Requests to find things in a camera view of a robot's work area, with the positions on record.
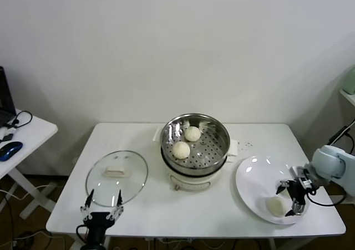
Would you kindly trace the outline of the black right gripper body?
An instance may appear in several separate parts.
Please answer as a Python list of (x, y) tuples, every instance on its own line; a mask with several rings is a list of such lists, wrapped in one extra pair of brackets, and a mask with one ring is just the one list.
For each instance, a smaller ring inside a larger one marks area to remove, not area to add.
[(295, 200), (299, 205), (305, 205), (306, 195), (310, 192), (310, 185), (304, 177), (298, 177), (294, 180), (287, 181), (288, 193), (292, 200)]

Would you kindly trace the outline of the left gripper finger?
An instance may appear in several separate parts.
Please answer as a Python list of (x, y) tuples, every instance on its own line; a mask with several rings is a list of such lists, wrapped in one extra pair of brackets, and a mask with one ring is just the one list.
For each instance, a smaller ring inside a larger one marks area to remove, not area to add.
[(89, 196), (85, 200), (84, 206), (80, 207), (80, 211), (83, 215), (83, 221), (88, 221), (92, 219), (91, 211), (90, 211), (90, 205), (93, 200), (93, 195), (94, 195), (94, 189), (91, 190)]
[(122, 200), (122, 195), (121, 195), (121, 190), (120, 190), (119, 194), (118, 194), (118, 199), (117, 199), (117, 202), (116, 202), (116, 206), (107, 215), (107, 217), (106, 217), (107, 220), (116, 221), (121, 216), (121, 214), (124, 211), (124, 207), (123, 207), (122, 202), (123, 202), (123, 200)]

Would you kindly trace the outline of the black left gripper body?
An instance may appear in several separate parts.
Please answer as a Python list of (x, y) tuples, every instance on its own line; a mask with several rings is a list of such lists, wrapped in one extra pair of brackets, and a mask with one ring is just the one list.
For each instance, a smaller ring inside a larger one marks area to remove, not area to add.
[(84, 221), (84, 225), (88, 229), (88, 235), (82, 249), (105, 250), (105, 233), (114, 223), (115, 220), (110, 216), (109, 212), (93, 212), (92, 219)]

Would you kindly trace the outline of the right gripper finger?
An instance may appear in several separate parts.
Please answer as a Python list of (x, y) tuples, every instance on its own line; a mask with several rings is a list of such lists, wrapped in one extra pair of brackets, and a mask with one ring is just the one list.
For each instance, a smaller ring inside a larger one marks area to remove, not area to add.
[(293, 200), (291, 209), (285, 214), (285, 217), (288, 216), (300, 216), (305, 210), (305, 205), (300, 204), (298, 201)]
[(276, 187), (276, 194), (277, 195), (289, 195), (289, 189), (290, 184), (289, 180), (282, 180), (278, 183), (278, 186)]

